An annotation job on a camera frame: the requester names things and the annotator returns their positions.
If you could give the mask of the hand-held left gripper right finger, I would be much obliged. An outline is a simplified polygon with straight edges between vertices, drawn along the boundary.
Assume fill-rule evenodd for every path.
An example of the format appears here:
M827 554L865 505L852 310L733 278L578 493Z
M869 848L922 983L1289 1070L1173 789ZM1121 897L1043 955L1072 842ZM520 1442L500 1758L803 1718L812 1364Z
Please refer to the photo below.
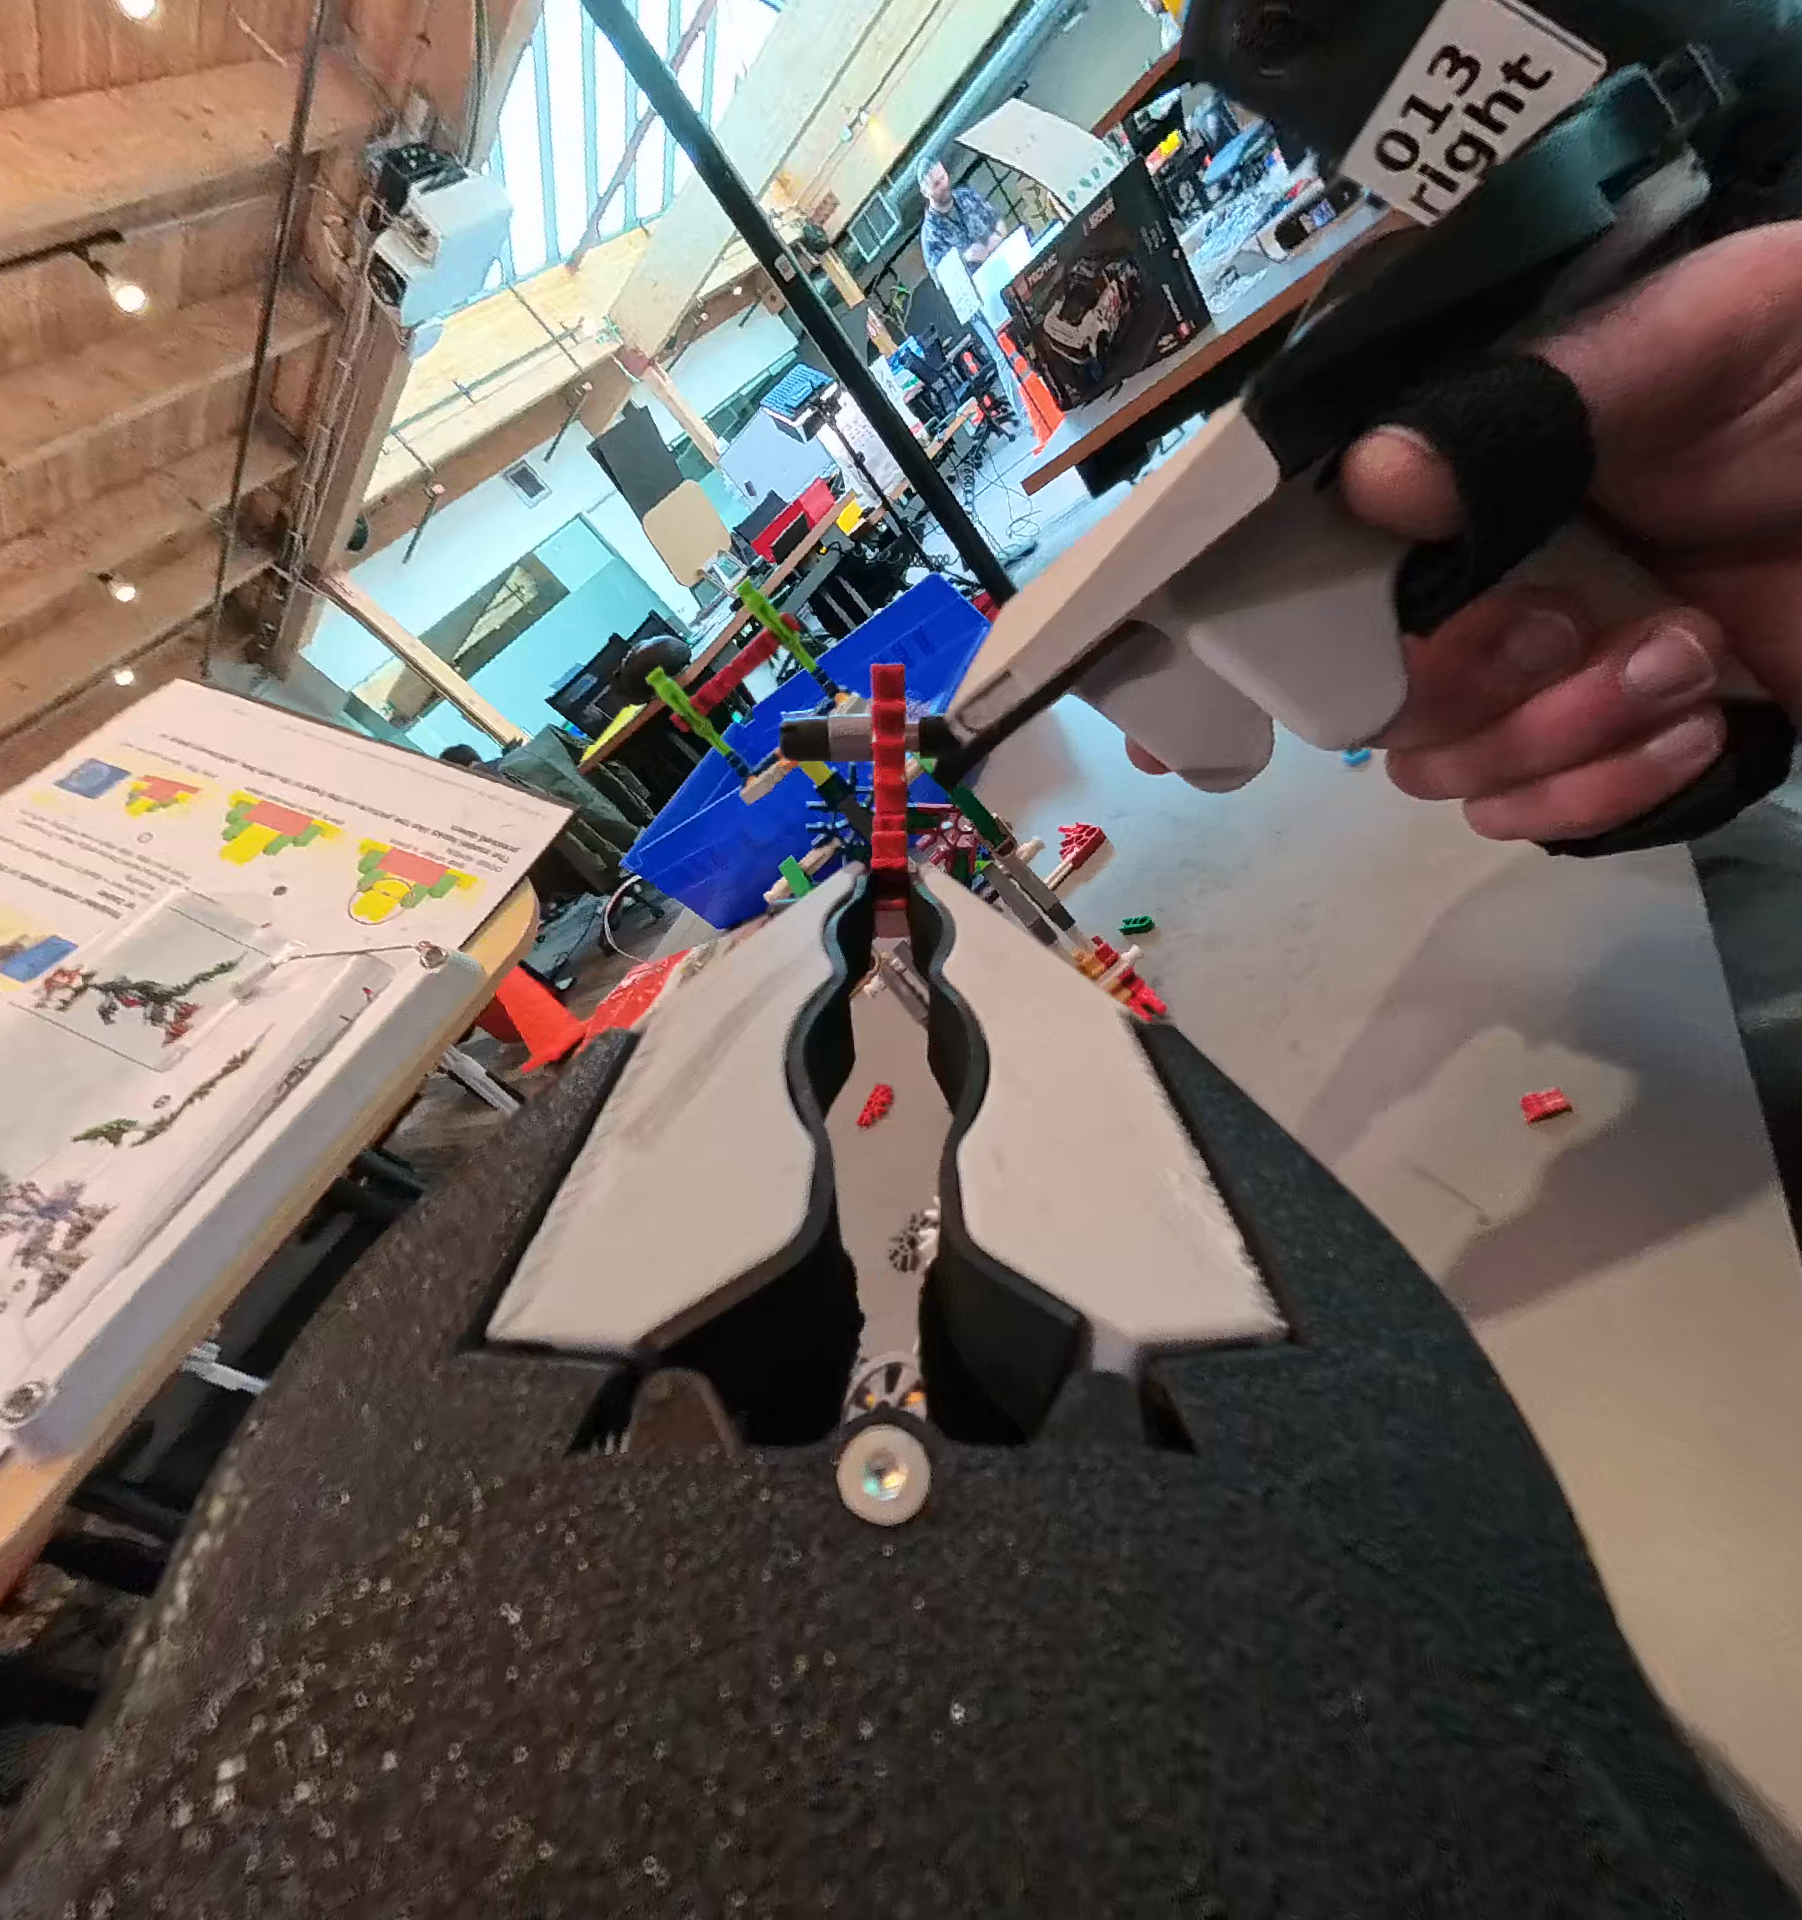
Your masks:
M924 871L909 938L948 1133L932 1288L964 1367L1143 1367L1289 1336L1145 1034Z

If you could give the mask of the black toy car box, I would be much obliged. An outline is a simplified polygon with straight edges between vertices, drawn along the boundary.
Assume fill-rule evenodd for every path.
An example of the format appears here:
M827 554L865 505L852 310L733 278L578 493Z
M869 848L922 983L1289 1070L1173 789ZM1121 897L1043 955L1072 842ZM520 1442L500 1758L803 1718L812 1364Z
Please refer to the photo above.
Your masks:
M1064 413L1167 363L1201 296L1145 160L1126 160L1007 278L1007 332Z

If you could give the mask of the red rod black cylinder assembly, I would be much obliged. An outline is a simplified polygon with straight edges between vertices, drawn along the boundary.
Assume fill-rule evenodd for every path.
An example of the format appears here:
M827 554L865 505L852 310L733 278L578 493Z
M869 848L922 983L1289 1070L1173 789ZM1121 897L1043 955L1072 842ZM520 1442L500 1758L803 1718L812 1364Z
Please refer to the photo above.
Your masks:
M906 959L915 950L915 899L924 897L922 875L953 862L953 877L961 880L972 859L961 848L950 801L913 801L915 780L922 778L915 752L922 716L909 708L904 664L878 659L869 676L869 692L858 705L838 698L824 711L781 722L778 754L794 765L824 767L840 789L851 771L865 771L865 801L846 797L827 807L864 851L874 950Z

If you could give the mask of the blue plastic bin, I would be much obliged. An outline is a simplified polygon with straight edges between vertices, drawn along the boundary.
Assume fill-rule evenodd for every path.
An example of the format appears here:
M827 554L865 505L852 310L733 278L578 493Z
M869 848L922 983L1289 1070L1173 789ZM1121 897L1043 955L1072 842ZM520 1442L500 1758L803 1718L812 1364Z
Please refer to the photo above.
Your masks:
M986 616L945 579L922 579L886 610L835 641L820 667L851 696L865 698L871 667L900 661L913 713L944 708L986 633ZM625 871L731 930L762 912L781 863L809 854L821 824L821 797L803 774L789 774L745 801L736 767L707 752L672 801L637 835Z

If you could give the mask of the white page holder clip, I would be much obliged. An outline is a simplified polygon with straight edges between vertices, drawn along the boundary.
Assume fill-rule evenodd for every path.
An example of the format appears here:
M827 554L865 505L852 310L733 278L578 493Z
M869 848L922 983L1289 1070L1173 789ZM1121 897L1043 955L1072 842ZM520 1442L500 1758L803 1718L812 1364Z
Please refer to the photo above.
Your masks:
M0 1439L340 1044L477 977L427 938L296 938L189 891L80 943L0 928Z

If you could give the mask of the red yellow connector cluster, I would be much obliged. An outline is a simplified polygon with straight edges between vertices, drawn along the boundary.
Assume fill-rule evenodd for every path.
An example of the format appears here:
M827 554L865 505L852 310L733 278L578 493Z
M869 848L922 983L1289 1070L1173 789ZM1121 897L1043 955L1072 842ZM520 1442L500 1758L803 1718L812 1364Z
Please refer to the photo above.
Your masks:
M1138 950L1120 952L1108 941L1091 935L1072 952L1072 966L1099 988L1099 992L1121 1005L1133 1021L1167 1021L1171 1012L1138 972L1138 956Z

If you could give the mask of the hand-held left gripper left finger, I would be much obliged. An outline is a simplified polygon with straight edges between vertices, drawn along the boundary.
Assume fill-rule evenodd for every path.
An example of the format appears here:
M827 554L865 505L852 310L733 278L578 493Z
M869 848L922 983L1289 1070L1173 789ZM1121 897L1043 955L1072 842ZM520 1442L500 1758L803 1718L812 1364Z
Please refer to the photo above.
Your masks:
M827 1136L855 1065L865 871L840 871L672 991L491 1307L491 1341L659 1357L785 1282L851 1291Z

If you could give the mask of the black metal table leg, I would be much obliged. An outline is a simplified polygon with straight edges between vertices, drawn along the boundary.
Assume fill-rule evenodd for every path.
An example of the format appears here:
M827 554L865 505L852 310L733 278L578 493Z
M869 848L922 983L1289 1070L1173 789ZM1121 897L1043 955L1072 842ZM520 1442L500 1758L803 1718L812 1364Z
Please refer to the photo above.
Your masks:
M627 5L583 4L581 12L622 58L631 80L640 89L666 133L672 133L674 142L685 151L698 181L710 191L746 253L751 253L758 267L767 269L781 285L794 315L812 336L827 371L835 373L842 395L851 395L865 413L878 446L886 448L913 493L921 497L928 515L945 534L945 541L950 541L967 583L975 590L983 590L1001 610L1016 596L1005 567L998 565L994 550L964 513L959 493L953 493L939 473L932 456L913 441L906 421L865 367L864 353L847 342L833 310L815 292L807 273L794 262L791 248L776 235L769 217L736 174L719 134L674 83L666 58L640 35Z

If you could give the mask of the instruction booklet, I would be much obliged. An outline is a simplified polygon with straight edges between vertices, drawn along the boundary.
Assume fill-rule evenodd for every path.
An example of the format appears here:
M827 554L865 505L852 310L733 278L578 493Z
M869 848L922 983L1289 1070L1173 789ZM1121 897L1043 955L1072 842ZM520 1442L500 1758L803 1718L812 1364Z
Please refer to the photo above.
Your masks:
M169 895L294 938L463 950L572 810L202 686L0 797L0 928L87 941Z

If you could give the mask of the white ceiling projector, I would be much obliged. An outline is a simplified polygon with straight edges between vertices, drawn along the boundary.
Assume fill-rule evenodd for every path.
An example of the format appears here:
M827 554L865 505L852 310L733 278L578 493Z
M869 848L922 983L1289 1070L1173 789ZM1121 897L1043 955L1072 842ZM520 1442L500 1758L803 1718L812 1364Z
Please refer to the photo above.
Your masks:
M375 158L370 189L363 278L391 322L415 332L476 300L512 229L503 183L397 142Z

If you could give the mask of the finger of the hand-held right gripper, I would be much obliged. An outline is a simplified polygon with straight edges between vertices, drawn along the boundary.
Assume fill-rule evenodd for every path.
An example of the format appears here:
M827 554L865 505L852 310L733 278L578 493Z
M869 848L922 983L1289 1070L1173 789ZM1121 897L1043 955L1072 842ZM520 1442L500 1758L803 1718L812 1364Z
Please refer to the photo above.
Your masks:
M1224 407L1001 608L945 704L945 762L992 754L1068 696L1192 789L1259 778L1272 718L1198 659L1176 592L1277 487L1246 412Z

